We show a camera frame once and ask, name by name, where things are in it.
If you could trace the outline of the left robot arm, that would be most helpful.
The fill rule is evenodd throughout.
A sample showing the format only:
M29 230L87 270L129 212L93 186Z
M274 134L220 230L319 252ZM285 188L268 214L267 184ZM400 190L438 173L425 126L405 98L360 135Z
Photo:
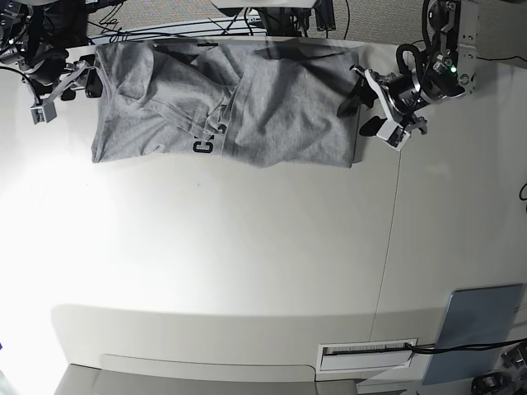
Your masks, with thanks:
M425 1L421 26L423 49L401 44L395 52L398 71L381 75L357 64L351 71L356 85L338 108L339 118L351 117L365 106L380 104L382 115L359 129L363 137L378 137L401 151L415 133L427 134L420 109L471 95L476 86L477 1Z

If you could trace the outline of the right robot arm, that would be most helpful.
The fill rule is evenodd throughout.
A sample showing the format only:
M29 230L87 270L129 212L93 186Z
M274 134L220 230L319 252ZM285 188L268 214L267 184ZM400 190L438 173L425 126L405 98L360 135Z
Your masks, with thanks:
M30 92L35 124L56 118L54 101L78 91L99 98L103 86L93 54L70 61L69 50L88 45L84 1L2 1L1 69L19 77Z

